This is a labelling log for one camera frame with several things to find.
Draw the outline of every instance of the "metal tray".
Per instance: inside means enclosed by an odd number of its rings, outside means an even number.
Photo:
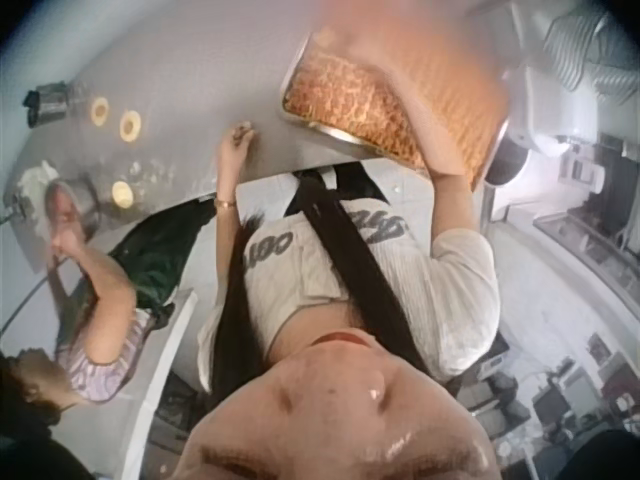
[[[305,40],[302,42],[302,46],[300,47],[295,57],[293,58],[293,62],[291,63],[291,66],[287,70],[287,74],[284,77],[284,81],[282,82],[282,86],[280,87],[280,108],[279,108],[280,114],[284,117],[285,120],[287,120],[292,124],[307,127],[312,130],[316,130],[318,132],[324,133],[325,135],[329,135],[337,140],[340,140],[341,142],[360,146],[365,151],[373,154],[374,156],[372,158],[386,157],[386,158],[395,160],[402,165],[407,165],[407,163],[403,159],[398,158],[396,155],[392,154],[391,152],[388,152],[383,148],[377,145],[374,145],[371,142],[368,142],[366,140],[363,140],[362,138],[351,135],[350,133],[345,132],[344,130],[340,130],[339,128],[331,127],[329,125],[323,124],[321,122],[317,122],[315,120],[307,120],[306,118],[302,118],[298,115],[288,112],[284,108],[285,97],[287,95],[287,92],[291,88],[291,82],[293,81],[293,77],[298,69],[298,66],[300,65],[300,62],[302,61],[302,57],[304,56],[304,53],[307,50],[307,47],[309,46],[309,42],[312,41],[311,37],[312,37],[312,34],[309,34],[305,38]],[[489,159],[485,162],[483,172],[478,177],[477,183],[476,185],[474,185],[474,189],[475,187],[477,187],[478,184],[483,182],[485,177],[487,176],[487,173],[489,172],[489,168],[491,167],[491,164],[493,163],[493,160],[496,156],[496,152],[498,151],[498,147],[500,146],[500,142],[502,141],[502,139],[504,138],[504,135],[506,134],[508,123],[509,123],[508,119],[505,120],[502,126],[500,127],[500,129],[498,130],[493,142],[493,146],[491,148],[491,153],[489,154]],[[424,169],[414,168],[413,170],[415,170],[416,172],[422,175],[425,175],[426,177],[429,176],[426,168]]]

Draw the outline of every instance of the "striped shirt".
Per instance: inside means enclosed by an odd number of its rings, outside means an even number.
[[[61,345],[56,360],[65,369],[74,391],[90,402],[106,402],[113,398],[130,378],[142,350],[149,314],[136,310],[120,357],[108,365],[98,365],[87,357],[84,344],[87,328],[73,342]]]

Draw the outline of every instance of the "stainless steel counter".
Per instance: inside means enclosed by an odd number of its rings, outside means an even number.
[[[32,131],[5,203],[24,170],[46,159],[64,177],[89,175],[107,207],[102,230],[111,230],[214,192],[216,145],[229,126],[243,120],[260,133],[244,180],[362,158],[360,150],[279,116],[279,88],[311,25],[305,3],[181,0],[161,8],[73,81],[78,103],[72,115]],[[109,101],[102,127],[89,118],[96,97]],[[126,110],[142,116],[140,136],[131,144],[119,136]],[[129,210],[111,201],[117,180],[133,188],[136,202]],[[40,242],[31,238],[29,224],[14,229],[25,249]]]

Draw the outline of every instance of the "white shirt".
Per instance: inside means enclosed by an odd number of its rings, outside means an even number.
[[[500,298],[493,252],[472,230],[449,230],[425,252],[402,217],[379,200],[342,202],[400,304],[431,375],[446,382],[486,353],[497,332]],[[302,308],[349,299],[304,214],[261,227],[245,250],[252,322],[264,351]],[[208,390],[211,346],[225,288],[198,336],[200,380]]]

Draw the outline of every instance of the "woman's arm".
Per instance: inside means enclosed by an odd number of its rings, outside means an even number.
[[[392,65],[383,65],[382,71],[407,114],[433,182],[432,240],[455,228],[475,230],[471,188],[457,145],[411,80]]]
[[[56,307],[56,312],[58,314],[58,318],[62,318],[62,312],[64,307],[69,300],[69,296],[67,295],[64,286],[62,285],[62,281],[60,280],[60,274],[58,272],[58,268],[60,268],[60,262],[58,258],[52,251],[52,249],[48,249],[47,252],[47,282],[49,283],[49,288],[51,289],[51,295],[53,295],[53,303]]]
[[[78,263],[98,297],[87,327],[85,354],[97,364],[115,362],[135,319],[136,293],[127,274],[111,257],[78,240],[70,228],[58,232],[54,246]]]
[[[244,122],[229,130],[218,148],[216,271],[219,286],[226,285],[229,276],[233,244],[240,228],[236,188],[255,135],[251,124]]]
[[[397,15],[391,5],[377,2],[365,9],[363,15],[361,2],[342,0],[332,5],[330,18],[334,19],[338,31],[350,39],[348,53],[384,75],[405,110],[435,190],[432,239],[455,228],[474,230],[471,189],[457,145],[445,125],[424,103],[415,84],[378,44],[378,29],[386,22],[396,21],[393,18]]]

